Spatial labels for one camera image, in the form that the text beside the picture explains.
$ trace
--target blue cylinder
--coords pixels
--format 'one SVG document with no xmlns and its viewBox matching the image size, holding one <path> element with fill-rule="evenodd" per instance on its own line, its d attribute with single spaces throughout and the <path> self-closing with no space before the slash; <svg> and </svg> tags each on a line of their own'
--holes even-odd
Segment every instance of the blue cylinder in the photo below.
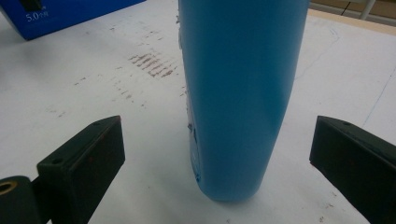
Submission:
<svg viewBox="0 0 396 224">
<path fill-rule="evenodd" d="M 201 191 L 260 187 L 290 98 L 308 0 L 179 0 L 191 163 Z"/>
</svg>

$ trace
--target blue container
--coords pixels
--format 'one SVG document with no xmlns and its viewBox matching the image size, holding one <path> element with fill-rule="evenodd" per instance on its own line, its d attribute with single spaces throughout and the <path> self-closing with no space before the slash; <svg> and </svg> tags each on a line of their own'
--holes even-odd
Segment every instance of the blue container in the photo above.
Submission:
<svg viewBox="0 0 396 224">
<path fill-rule="evenodd" d="M 0 0 L 0 11 L 30 40 L 143 1 Z"/>
<path fill-rule="evenodd" d="M 259 188 L 288 105 L 308 0 L 179 0 L 191 162 L 201 191 Z"/>
</svg>

